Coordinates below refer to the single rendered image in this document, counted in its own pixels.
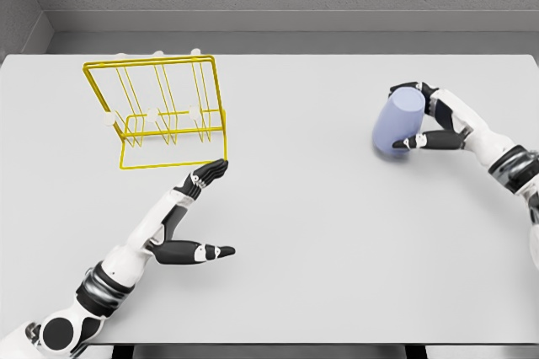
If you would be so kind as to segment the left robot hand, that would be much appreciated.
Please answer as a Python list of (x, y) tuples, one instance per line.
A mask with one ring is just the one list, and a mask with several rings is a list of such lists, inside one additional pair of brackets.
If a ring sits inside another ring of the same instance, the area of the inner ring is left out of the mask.
[(228, 161), (220, 158), (191, 173), (150, 209), (128, 238), (127, 244), (153, 255), (163, 265), (198, 265), (234, 255), (232, 246), (215, 246), (173, 237), (201, 191), (227, 171)]

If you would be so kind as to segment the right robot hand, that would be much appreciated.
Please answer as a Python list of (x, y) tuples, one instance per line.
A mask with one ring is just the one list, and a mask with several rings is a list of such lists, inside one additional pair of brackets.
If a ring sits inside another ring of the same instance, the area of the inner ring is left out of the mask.
[(441, 128), (397, 140), (393, 149), (463, 149), (474, 153), (478, 162), (488, 169), (515, 145), (508, 137), (492, 131), (477, 112), (451, 91), (431, 88), (424, 82), (411, 82), (393, 86), (390, 92), (401, 88), (411, 88), (422, 95), (424, 113), (433, 117)]

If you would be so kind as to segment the light blue cup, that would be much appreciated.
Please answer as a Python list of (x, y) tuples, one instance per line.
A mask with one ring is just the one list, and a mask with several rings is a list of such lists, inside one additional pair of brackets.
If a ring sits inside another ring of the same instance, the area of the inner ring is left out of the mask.
[(374, 147), (382, 155), (393, 158), (408, 152), (405, 148), (394, 148), (396, 141), (415, 136), (424, 116), (425, 99), (411, 85), (395, 89), (384, 104), (372, 131)]

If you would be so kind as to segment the yellow wire cup holder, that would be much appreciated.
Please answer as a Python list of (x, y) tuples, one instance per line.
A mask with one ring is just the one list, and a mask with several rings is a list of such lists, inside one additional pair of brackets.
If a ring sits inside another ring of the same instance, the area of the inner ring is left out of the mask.
[(83, 74), (121, 141), (119, 166), (155, 169), (227, 157), (227, 122), (216, 59), (118, 55), (86, 62)]

